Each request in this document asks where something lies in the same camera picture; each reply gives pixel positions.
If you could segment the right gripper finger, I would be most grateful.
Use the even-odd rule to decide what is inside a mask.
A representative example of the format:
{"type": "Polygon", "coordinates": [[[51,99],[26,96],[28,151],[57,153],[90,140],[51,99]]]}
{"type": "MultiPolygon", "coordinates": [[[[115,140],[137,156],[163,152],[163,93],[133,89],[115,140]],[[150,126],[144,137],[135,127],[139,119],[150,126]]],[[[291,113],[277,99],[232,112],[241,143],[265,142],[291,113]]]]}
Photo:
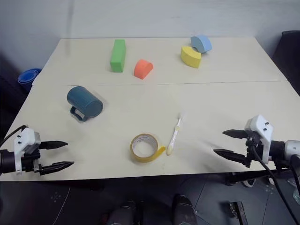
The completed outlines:
{"type": "Polygon", "coordinates": [[[213,151],[217,153],[219,156],[227,160],[241,163],[247,168],[250,167],[250,159],[242,154],[234,153],[231,150],[225,150],[225,149],[214,149],[213,151]]]}
{"type": "Polygon", "coordinates": [[[232,138],[238,138],[238,139],[247,139],[248,134],[245,130],[237,130],[237,129],[229,129],[222,132],[224,135],[227,135],[232,138]]]}

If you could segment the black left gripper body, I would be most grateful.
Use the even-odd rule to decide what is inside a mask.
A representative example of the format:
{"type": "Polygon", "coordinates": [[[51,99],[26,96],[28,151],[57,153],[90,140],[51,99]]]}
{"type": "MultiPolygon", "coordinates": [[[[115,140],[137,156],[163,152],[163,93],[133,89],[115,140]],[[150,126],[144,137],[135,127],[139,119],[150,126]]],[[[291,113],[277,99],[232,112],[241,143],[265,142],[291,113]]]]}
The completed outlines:
{"type": "Polygon", "coordinates": [[[21,158],[22,172],[35,172],[40,175],[44,175],[43,167],[39,163],[40,157],[39,147],[37,147],[32,153],[24,153],[21,158]]]}

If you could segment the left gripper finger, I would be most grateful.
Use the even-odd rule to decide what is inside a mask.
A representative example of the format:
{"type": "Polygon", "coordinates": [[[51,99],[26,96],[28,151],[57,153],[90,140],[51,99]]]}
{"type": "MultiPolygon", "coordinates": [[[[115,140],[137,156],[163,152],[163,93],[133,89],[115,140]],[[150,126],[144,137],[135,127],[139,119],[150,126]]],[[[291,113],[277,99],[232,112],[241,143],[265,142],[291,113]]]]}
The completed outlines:
{"type": "Polygon", "coordinates": [[[63,141],[46,141],[46,142],[41,142],[38,148],[50,150],[50,149],[57,149],[66,145],[68,145],[68,143],[63,141]]]}
{"type": "Polygon", "coordinates": [[[68,168],[72,164],[74,164],[74,162],[72,161],[62,161],[62,162],[53,163],[52,165],[49,166],[39,165],[39,174],[46,175],[50,173],[59,172],[65,168],[68,168]]]}

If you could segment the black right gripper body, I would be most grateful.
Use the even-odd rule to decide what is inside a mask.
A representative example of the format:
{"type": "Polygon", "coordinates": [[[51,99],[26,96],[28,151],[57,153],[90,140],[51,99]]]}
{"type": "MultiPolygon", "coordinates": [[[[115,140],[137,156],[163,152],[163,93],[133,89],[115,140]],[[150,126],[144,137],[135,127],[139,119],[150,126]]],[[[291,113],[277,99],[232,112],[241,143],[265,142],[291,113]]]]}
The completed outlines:
{"type": "Polygon", "coordinates": [[[252,148],[254,147],[258,157],[262,160],[263,156],[263,144],[261,142],[261,138],[258,133],[253,131],[245,131],[247,140],[246,140],[246,147],[247,147],[247,154],[245,165],[250,165],[252,160],[258,161],[257,157],[254,155],[252,148]]]}

